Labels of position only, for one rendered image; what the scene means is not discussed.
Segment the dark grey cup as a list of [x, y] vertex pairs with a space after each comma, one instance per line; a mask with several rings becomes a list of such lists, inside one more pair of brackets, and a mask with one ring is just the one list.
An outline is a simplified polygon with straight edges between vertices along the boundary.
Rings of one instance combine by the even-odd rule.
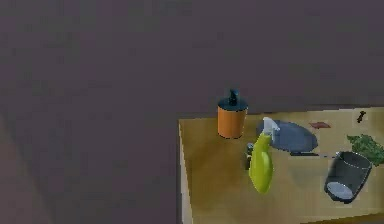
[[330, 166], [324, 191], [333, 201], [349, 204], [364, 187], [371, 169], [366, 157], [352, 151], [339, 152]]

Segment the small dark grey object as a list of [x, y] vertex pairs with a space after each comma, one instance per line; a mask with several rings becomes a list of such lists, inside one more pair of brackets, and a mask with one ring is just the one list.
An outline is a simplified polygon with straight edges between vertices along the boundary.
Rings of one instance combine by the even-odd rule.
[[247, 143], [246, 153], [245, 153], [245, 169], [249, 170], [250, 162], [252, 159], [254, 143]]

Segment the green lettuce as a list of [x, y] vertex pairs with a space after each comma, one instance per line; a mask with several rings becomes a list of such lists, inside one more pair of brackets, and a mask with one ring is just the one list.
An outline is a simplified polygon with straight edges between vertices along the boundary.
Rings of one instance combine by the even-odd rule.
[[352, 151], [366, 157], [373, 165], [384, 164], [384, 146], [377, 143], [370, 135], [347, 136]]

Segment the green spray bottle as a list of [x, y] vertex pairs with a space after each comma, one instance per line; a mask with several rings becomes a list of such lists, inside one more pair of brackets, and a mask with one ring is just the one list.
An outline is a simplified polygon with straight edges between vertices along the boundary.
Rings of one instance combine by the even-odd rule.
[[271, 185], [273, 162], [269, 149], [275, 139], [275, 133], [279, 130], [273, 119], [264, 117], [263, 129], [253, 145], [248, 174], [259, 193], [267, 193]]

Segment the grey round plate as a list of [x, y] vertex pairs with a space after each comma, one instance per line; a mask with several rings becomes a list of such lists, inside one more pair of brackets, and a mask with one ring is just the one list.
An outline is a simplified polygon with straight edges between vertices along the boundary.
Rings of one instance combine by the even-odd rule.
[[311, 152], [318, 146], [317, 138], [308, 129], [292, 122], [264, 117], [257, 127], [256, 152], [267, 152], [270, 147], [290, 153]]

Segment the wooden table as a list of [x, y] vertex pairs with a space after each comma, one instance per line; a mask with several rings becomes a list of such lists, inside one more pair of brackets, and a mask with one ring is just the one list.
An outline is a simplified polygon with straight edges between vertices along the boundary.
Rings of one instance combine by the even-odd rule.
[[244, 169], [246, 145], [256, 138], [262, 115], [249, 115], [243, 136], [224, 139], [215, 118], [180, 122], [183, 158], [182, 189], [187, 224], [303, 224], [306, 222], [384, 212], [384, 165], [372, 169], [364, 188], [350, 204], [335, 202], [324, 192], [330, 157], [348, 150], [348, 135], [367, 134], [384, 145], [384, 108], [368, 108], [362, 122], [359, 109], [281, 112], [272, 119], [308, 128], [312, 122], [329, 126], [311, 129], [320, 157], [292, 157], [271, 151], [274, 176], [268, 193], [252, 186]]

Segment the orange soap dispenser bottle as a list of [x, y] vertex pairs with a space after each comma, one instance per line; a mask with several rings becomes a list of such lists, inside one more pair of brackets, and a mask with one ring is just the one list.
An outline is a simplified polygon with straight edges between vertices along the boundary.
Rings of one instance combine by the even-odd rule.
[[248, 104], [240, 98], [235, 89], [217, 104], [217, 132], [226, 139], [238, 139], [243, 134]]

